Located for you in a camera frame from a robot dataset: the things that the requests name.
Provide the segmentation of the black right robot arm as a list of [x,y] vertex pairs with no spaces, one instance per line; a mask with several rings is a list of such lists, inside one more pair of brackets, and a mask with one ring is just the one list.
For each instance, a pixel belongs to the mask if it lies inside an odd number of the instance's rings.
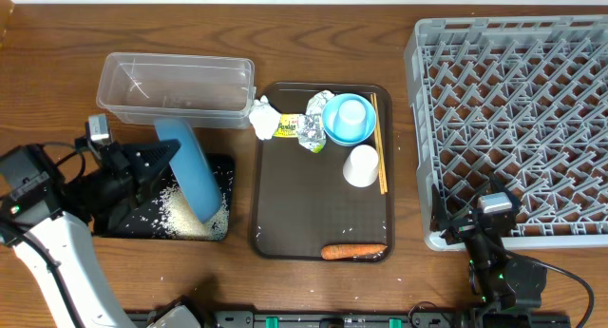
[[542,305],[546,269],[522,257],[511,257],[502,236],[516,225],[521,201],[498,178],[490,192],[457,218],[447,213],[437,186],[431,188],[429,230],[448,245],[462,243],[469,254],[469,284],[483,303],[457,314],[453,327],[530,327],[531,311]]

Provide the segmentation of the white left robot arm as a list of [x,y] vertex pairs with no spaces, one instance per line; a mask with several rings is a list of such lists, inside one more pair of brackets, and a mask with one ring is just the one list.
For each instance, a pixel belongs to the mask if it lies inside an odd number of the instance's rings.
[[19,145],[1,158],[10,187],[1,198],[1,242],[36,279],[59,327],[131,327],[96,259],[92,237],[120,210],[151,195],[177,140],[89,144],[96,171],[68,181],[42,145]]

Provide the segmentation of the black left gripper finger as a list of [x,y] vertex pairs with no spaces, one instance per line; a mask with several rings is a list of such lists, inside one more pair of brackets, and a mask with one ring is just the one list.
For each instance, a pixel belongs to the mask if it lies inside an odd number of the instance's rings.
[[94,236],[154,236],[161,217],[159,185],[147,195],[134,193],[120,200],[93,223]]
[[172,139],[150,144],[124,145],[123,154],[137,184],[144,189],[154,185],[180,148],[181,143]]

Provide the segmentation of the silver foil snack wrapper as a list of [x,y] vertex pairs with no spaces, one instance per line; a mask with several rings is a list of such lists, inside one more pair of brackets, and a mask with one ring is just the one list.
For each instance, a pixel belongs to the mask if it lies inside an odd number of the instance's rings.
[[313,153],[320,152],[326,143],[322,111],[334,97],[329,90],[316,93],[304,114],[282,114],[273,134],[277,138],[297,138],[298,143]]

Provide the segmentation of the white tissue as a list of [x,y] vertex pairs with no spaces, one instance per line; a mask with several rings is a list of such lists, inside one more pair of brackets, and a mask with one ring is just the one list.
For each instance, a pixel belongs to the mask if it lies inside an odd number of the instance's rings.
[[262,96],[255,99],[249,112],[249,121],[254,127],[256,136],[261,140],[270,140],[276,132],[281,114],[271,106],[269,99]]

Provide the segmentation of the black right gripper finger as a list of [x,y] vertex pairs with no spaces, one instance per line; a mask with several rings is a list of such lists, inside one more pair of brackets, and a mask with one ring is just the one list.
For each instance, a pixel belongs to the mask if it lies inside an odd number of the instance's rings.
[[504,185],[504,183],[494,174],[489,176],[489,184],[492,195],[502,194],[511,203],[511,209],[520,209],[522,202]]
[[440,196],[437,186],[431,187],[431,215],[429,230],[431,232],[443,232],[451,226],[451,218],[447,214],[446,206]]

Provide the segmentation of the orange carrot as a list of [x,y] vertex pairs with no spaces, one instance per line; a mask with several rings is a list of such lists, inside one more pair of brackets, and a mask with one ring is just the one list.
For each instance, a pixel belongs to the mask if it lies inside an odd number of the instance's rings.
[[332,244],[321,249],[323,260],[342,260],[382,254],[388,247],[384,244]]

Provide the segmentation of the pile of white rice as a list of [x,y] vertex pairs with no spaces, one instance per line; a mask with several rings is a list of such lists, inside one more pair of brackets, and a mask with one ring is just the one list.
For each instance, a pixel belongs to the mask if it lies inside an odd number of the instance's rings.
[[199,221],[175,183],[163,189],[152,203],[159,206],[161,214],[153,227],[164,229],[170,238],[220,241],[227,234],[230,210],[225,194],[221,195],[218,212],[207,222]]

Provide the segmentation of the dark blue plate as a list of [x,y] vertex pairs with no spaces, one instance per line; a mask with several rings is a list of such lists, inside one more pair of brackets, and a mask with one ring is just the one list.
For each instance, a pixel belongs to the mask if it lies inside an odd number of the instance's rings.
[[196,218],[208,222],[219,211],[222,195],[193,128],[178,118],[156,120],[154,127],[161,141],[180,143],[170,161],[172,172]]

